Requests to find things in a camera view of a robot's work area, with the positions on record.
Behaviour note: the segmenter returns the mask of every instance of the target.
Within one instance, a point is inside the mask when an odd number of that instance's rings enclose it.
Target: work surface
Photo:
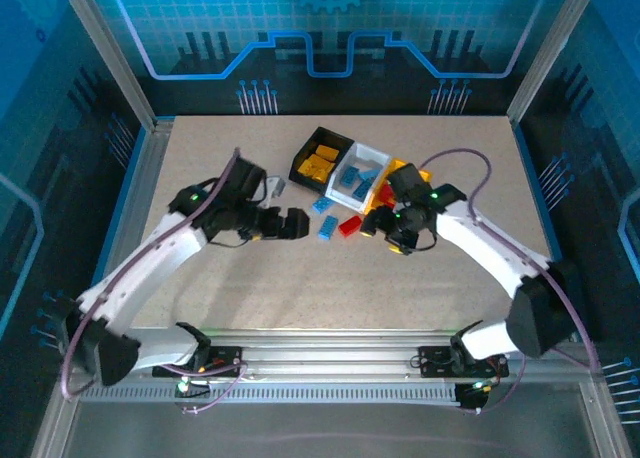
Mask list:
[[[476,201],[495,224],[521,243],[548,254],[520,154],[504,117],[178,117],[149,212],[145,237],[183,187],[217,176],[234,147],[288,177],[291,161],[318,126],[402,160],[421,163],[452,147],[472,147],[492,161],[493,176]],[[484,174],[471,155],[444,157],[429,170],[433,184],[470,193]],[[311,216],[310,235],[289,242],[252,242],[238,249],[208,246],[192,257],[135,322],[164,326],[187,321],[201,328],[458,329],[506,315],[510,299],[464,252],[441,240],[409,257],[387,250],[382,237],[360,234],[331,241],[316,234],[326,213],[310,211],[318,198],[287,180],[273,205],[300,207]],[[351,210],[334,206],[340,221]],[[225,233],[220,241],[239,242]],[[426,243],[424,236],[419,245]]]

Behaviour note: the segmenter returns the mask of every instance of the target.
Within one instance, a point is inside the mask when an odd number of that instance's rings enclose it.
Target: blue lego brick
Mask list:
[[[361,171],[358,173],[358,176],[362,181],[375,180],[378,173],[380,173],[380,170]]]
[[[311,208],[313,209],[313,211],[321,215],[329,208],[331,208],[334,203],[334,201],[331,201],[329,198],[323,196],[322,198],[318,199],[318,201],[316,201],[313,205],[311,205]]]
[[[371,188],[372,184],[373,179],[363,181],[362,183],[360,183],[360,185],[358,185],[358,188],[356,188],[356,191],[353,192],[352,196],[360,201],[364,201],[365,197],[367,196],[367,192],[369,191],[369,188]]]
[[[342,174],[342,178],[340,178],[340,184],[345,188],[351,188],[353,184],[356,182],[356,177],[360,171],[355,166],[350,166],[344,173]]]
[[[318,231],[318,237],[329,241],[333,232],[336,231],[336,226],[338,226],[338,219],[335,216],[327,216]]]

